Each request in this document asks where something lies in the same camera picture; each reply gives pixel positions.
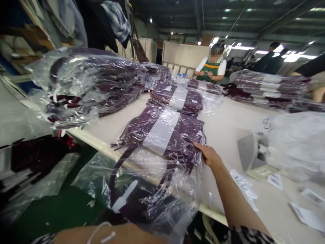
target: person's arm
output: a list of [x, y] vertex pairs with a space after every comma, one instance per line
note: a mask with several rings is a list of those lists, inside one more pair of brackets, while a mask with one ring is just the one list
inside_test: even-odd
[[211, 168], [216, 179], [229, 228], [245, 226], [271, 236], [260, 218], [246, 201], [245, 196], [232, 179], [216, 151], [210, 146], [203, 146], [196, 142], [194, 142], [194, 145], [203, 152], [206, 158], [205, 163]]

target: sticker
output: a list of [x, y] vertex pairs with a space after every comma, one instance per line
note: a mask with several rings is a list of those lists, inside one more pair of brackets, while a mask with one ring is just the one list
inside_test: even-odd
[[171, 89], [172, 89], [171, 86], [166, 86], [166, 87], [164, 88], [164, 90], [167, 90], [167, 91], [170, 91]]
[[267, 177], [267, 181], [274, 185], [275, 187], [279, 188], [280, 190], [283, 190], [283, 183], [282, 178], [279, 173], [271, 174]]
[[267, 176], [267, 175], [271, 174], [272, 171], [270, 171], [268, 169], [260, 169], [260, 170], [256, 171], [256, 173], [258, 173], [262, 176]]

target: worker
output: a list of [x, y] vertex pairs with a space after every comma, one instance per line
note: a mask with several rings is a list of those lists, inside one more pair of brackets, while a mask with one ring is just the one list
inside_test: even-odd
[[211, 47], [210, 56], [203, 58], [194, 71], [197, 80], [216, 83], [223, 79], [227, 66], [227, 61], [223, 58], [224, 48], [224, 40]]
[[275, 75], [282, 67], [284, 58], [282, 57], [289, 51], [288, 48], [282, 49], [279, 56], [270, 59], [268, 65], [264, 68], [263, 73]]
[[272, 42], [268, 49], [268, 53], [265, 54], [258, 62], [253, 64], [250, 70], [256, 72], [264, 72], [265, 67], [268, 65], [270, 59], [275, 54], [274, 50], [277, 49], [278, 46], [280, 46], [280, 42]]
[[[270, 233], [246, 201], [245, 196], [232, 179], [216, 151], [210, 146], [196, 142], [194, 145], [202, 151], [205, 164], [211, 168], [223, 203], [229, 231], [221, 243], [274, 244]], [[47, 234], [33, 242], [33, 244], [39, 243], [165, 244], [168, 242], [139, 229], [131, 223], [111, 226], [108, 222], [104, 222], [99, 226], [78, 227], [63, 230], [58, 234]]]

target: white label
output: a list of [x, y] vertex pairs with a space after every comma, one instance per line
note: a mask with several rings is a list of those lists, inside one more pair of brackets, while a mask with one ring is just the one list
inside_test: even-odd
[[171, 86], [167, 86], [166, 88], [164, 88], [164, 90], [170, 91], [172, 89]]

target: white tag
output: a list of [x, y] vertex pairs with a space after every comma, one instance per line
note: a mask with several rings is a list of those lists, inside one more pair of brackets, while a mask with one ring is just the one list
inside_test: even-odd
[[172, 89], [171, 86], [166, 86], [166, 87], [164, 88], [164, 90], [167, 90], [167, 91], [170, 91], [171, 89]]
[[271, 174], [267, 177], [267, 181], [276, 186], [280, 190], [283, 190], [282, 178], [279, 173]]
[[304, 208], [300, 208], [293, 202], [290, 202], [289, 206], [293, 209], [302, 223], [321, 232], [325, 232], [325, 220], [320, 219], [316, 213]]
[[313, 202], [314, 204], [318, 205], [318, 206], [325, 206], [325, 200], [323, 198], [321, 198], [319, 195], [317, 195], [315, 192], [311, 191], [308, 188], [302, 188], [301, 189], [301, 195], [303, 195], [304, 197], [308, 198], [311, 202]]

